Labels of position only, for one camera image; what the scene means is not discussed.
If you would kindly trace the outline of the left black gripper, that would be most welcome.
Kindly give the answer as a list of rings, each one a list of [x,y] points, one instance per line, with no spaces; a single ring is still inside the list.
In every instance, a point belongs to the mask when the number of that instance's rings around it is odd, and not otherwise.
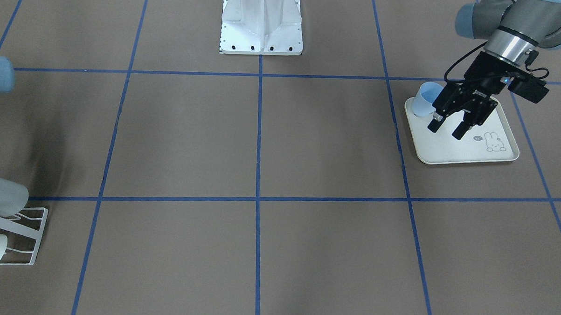
[[[461,140],[474,126],[482,126],[492,114],[496,105],[491,96],[505,88],[505,79],[521,73],[513,64],[481,52],[465,72],[464,79],[446,81],[443,91],[433,103],[435,112],[427,128],[437,133],[446,119],[463,111],[463,120],[451,134]]]

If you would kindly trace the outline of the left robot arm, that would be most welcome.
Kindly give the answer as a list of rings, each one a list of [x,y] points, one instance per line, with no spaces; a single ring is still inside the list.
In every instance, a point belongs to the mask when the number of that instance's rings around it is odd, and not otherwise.
[[[531,65],[539,49],[561,49],[561,0],[481,0],[463,5],[455,20],[459,36],[483,40],[478,55],[463,79],[450,80],[433,102],[428,129],[437,132],[457,112],[463,120],[452,136],[462,139],[481,126],[498,107],[493,100],[503,89],[539,103],[549,93],[544,75],[535,76]]]

